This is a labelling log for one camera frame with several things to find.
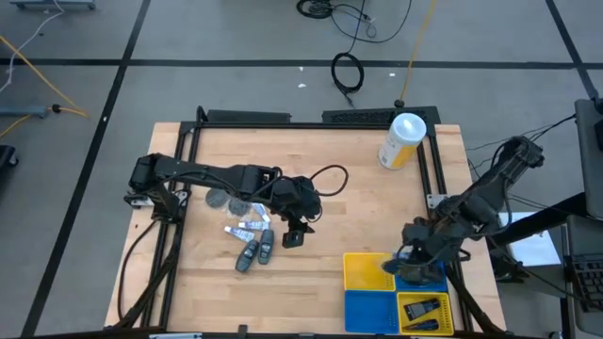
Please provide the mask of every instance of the yellow bin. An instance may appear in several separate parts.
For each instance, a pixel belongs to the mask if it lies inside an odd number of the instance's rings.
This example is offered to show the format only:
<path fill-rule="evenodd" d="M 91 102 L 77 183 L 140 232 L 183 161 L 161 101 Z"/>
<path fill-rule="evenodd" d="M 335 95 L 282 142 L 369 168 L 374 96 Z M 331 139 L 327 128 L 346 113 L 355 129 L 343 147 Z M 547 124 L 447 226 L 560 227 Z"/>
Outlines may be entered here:
<path fill-rule="evenodd" d="M 381 268 L 392 253 L 344 253 L 343 271 L 346 290 L 395 291 L 394 276 Z"/>
<path fill-rule="evenodd" d="M 436 298 L 440 301 L 440 307 L 420 316 L 419 318 L 410 321 L 404 305 L 426 301 Z M 419 335 L 419 336 L 451 336 L 454 334 L 454 324 L 452 323 L 452 312 L 450 311 L 450 300 L 447 293 L 439 292 L 398 292 L 398 317 L 399 317 L 399 332 L 403 335 Z M 439 329 L 435 331 L 407 331 L 404 328 L 423 322 L 425 320 L 435 319 L 439 324 Z"/>

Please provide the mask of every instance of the blue bin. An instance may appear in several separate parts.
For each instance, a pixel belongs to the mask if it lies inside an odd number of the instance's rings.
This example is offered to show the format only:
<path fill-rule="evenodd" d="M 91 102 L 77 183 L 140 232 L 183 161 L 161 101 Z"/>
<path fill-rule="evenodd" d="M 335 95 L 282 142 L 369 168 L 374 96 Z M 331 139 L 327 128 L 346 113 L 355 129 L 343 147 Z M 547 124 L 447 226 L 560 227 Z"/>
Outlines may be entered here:
<path fill-rule="evenodd" d="M 348 332 L 398 334 L 395 292 L 346 291 L 344 322 Z"/>
<path fill-rule="evenodd" d="M 448 291 L 448 283 L 446 282 L 446 271 L 444 268 L 444 263 L 441 261 L 436 261 L 436 264 L 442 270 L 442 281 L 441 282 L 431 282 L 425 285 L 414 285 L 411 283 L 405 282 L 399 275 L 396 276 L 396 291 L 398 292 L 447 292 Z"/>

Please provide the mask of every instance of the white paper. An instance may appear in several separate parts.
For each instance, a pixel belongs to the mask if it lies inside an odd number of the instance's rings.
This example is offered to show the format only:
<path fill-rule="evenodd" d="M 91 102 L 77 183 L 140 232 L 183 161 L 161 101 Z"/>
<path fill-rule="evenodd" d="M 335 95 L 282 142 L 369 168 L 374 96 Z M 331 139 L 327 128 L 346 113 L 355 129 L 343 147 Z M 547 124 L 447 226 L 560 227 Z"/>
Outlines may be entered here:
<path fill-rule="evenodd" d="M 514 212 L 513 222 L 529 217 L 534 212 Z M 502 225 L 507 224 L 506 213 L 498 213 Z M 515 260 L 523 262 L 524 266 L 560 265 L 559 255 L 553 245 L 548 231 L 534 234 L 525 239 L 515 241 L 509 245 L 511 255 Z"/>

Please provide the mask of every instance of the container lid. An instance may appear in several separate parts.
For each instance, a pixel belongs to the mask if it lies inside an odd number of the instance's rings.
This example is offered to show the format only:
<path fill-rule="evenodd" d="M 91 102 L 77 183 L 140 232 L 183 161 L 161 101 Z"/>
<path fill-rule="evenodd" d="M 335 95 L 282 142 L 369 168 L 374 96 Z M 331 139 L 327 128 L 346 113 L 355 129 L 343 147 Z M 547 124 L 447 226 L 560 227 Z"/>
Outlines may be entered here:
<path fill-rule="evenodd" d="M 416 114 L 402 113 L 392 123 L 396 134 L 409 142 L 419 143 L 427 133 L 425 122 Z"/>

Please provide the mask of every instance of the yellow cable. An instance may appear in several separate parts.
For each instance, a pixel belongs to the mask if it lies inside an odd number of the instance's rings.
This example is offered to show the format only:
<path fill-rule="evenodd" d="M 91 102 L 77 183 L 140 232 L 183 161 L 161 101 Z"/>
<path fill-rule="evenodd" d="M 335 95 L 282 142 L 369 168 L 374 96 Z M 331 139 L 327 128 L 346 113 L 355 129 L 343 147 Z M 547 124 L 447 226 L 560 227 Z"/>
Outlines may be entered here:
<path fill-rule="evenodd" d="M 432 0 L 430 4 L 430 9 L 427 12 L 427 16 L 425 17 L 425 21 L 423 22 L 423 26 L 421 26 L 421 31 L 418 34 L 418 39 L 415 43 L 415 49 L 413 49 L 413 53 L 411 54 L 411 59 L 408 62 L 408 68 L 406 70 L 406 77 L 404 78 L 404 87 L 402 88 L 402 94 L 400 95 L 400 99 L 404 99 L 404 95 L 406 94 L 406 89 L 408 87 L 408 83 L 411 80 L 411 73 L 413 72 L 413 61 L 415 61 L 416 51 L 418 51 L 418 46 L 421 45 L 423 41 L 423 33 L 427 30 L 427 27 L 430 25 L 430 21 L 432 20 L 433 9 L 435 8 L 435 3 L 437 0 Z"/>
<path fill-rule="evenodd" d="M 53 108 L 52 107 L 46 107 L 46 109 L 48 109 L 49 111 L 52 111 Z M 71 112 L 74 114 L 77 114 L 78 116 L 82 116 L 84 118 L 87 118 L 88 115 L 86 115 L 86 113 L 82 112 L 82 111 L 78 111 L 77 109 L 72 109 L 72 108 L 67 108 L 67 107 L 61 107 L 60 108 L 61 111 L 65 111 L 65 112 Z"/>
<path fill-rule="evenodd" d="M 12 130 L 13 128 L 17 127 L 21 122 L 26 121 L 27 119 L 29 119 L 29 117 L 31 117 L 30 115 L 26 115 L 20 119 L 18 119 L 17 121 L 13 122 L 11 126 L 9 126 L 6 130 L 4 130 L 2 133 L 0 133 L 0 138 L 3 138 L 5 135 L 8 134 L 8 132 L 10 132 L 10 130 Z"/>
<path fill-rule="evenodd" d="M 18 57 L 20 57 L 24 61 L 24 63 L 27 64 L 27 66 L 29 66 L 31 68 L 31 70 L 34 73 L 36 73 L 38 75 L 38 77 L 44 83 L 46 83 L 46 85 L 48 85 L 49 88 L 51 88 L 61 98 L 65 99 L 65 101 L 68 102 L 70 105 L 77 108 L 78 113 L 81 113 L 80 114 L 81 116 L 83 116 L 85 118 L 89 118 L 88 114 L 82 112 L 80 107 L 78 107 L 71 99 L 69 99 L 65 94 L 63 94 L 63 92 L 61 92 L 59 89 L 57 89 L 55 87 L 55 85 L 53 85 L 50 81 L 48 81 L 48 79 L 46 79 L 46 77 L 44 77 L 44 75 L 42 75 L 42 73 L 40 71 L 38 71 L 38 69 L 31 62 L 29 62 L 29 60 L 27 60 L 27 58 L 23 54 L 21 54 L 21 52 L 19 52 L 18 49 L 16 49 L 12 44 L 10 44 L 10 42 L 8 42 L 8 40 L 6 40 L 3 36 L 0 36 L 0 41 L 2 41 L 6 46 L 8 46 L 8 48 L 10 48 L 10 50 L 12 50 L 12 52 L 14 54 L 16 54 Z"/>

